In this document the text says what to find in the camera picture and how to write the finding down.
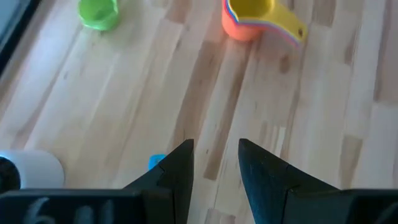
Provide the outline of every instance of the blue object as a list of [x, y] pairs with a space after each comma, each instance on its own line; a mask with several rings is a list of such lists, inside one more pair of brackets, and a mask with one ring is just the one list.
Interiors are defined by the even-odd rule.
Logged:
[[162, 159], [166, 157], [165, 154], [156, 154], [149, 158], [148, 170], [154, 168]]

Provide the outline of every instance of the green cup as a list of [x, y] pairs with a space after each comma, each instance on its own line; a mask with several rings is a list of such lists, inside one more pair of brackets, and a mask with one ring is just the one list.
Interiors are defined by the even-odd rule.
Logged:
[[118, 0], [80, 0], [79, 15], [84, 26], [110, 30], [119, 22]]

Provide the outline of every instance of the wood grain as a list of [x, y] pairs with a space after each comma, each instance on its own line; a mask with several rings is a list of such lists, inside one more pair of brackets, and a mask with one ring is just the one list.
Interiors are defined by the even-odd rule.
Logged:
[[398, 187], [396, 0], [281, 0], [298, 49], [229, 39], [221, 1], [123, 0], [109, 32], [77, 2], [40, 7], [0, 82], [0, 146], [52, 152], [67, 187], [121, 188], [186, 138], [189, 223], [254, 223], [239, 138], [336, 187]]

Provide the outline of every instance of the orange cup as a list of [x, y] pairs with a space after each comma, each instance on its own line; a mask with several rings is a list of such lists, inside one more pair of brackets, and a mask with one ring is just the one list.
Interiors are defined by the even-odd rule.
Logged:
[[258, 37], [262, 30], [258, 27], [250, 27], [245, 25], [238, 25], [235, 23], [232, 16], [226, 9], [225, 0], [221, 0], [223, 2], [223, 13], [222, 13], [222, 23], [225, 32], [232, 38], [240, 41], [250, 41]]

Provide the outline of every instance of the yellow measuring cup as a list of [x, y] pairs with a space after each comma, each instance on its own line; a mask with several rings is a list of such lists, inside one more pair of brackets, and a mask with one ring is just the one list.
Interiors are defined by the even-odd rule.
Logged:
[[227, 10], [239, 25], [273, 27], [295, 43], [307, 36], [307, 26], [278, 0], [225, 0]]

